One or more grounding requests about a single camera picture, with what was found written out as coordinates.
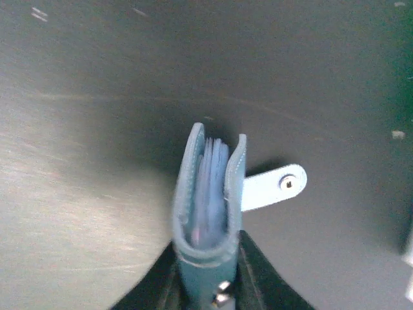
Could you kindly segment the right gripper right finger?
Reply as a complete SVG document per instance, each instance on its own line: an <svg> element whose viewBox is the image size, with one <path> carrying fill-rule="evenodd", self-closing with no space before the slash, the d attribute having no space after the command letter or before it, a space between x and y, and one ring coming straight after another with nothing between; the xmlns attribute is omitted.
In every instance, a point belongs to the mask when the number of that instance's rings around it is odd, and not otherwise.
<svg viewBox="0 0 413 310"><path fill-rule="evenodd" d="M237 308L315 309L285 282L246 231L239 232Z"/></svg>

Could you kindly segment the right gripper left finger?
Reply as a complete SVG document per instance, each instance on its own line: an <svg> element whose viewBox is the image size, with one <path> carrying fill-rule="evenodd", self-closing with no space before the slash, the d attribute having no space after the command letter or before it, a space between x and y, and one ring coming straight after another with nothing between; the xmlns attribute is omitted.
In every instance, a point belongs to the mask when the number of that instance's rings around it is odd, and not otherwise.
<svg viewBox="0 0 413 310"><path fill-rule="evenodd" d="M168 244L147 274L112 309L178 310L184 308L182 288L173 245Z"/></svg>

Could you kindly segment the blue card holder wallet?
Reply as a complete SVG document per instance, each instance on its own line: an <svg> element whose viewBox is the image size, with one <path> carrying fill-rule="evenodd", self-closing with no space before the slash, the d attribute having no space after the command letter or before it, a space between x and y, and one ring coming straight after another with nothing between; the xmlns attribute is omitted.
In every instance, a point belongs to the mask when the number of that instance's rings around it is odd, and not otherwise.
<svg viewBox="0 0 413 310"><path fill-rule="evenodd" d="M296 197L305 169L290 164L246 176L247 137L230 150L193 125L177 179L172 232L184 309L238 309L237 263L243 213Z"/></svg>

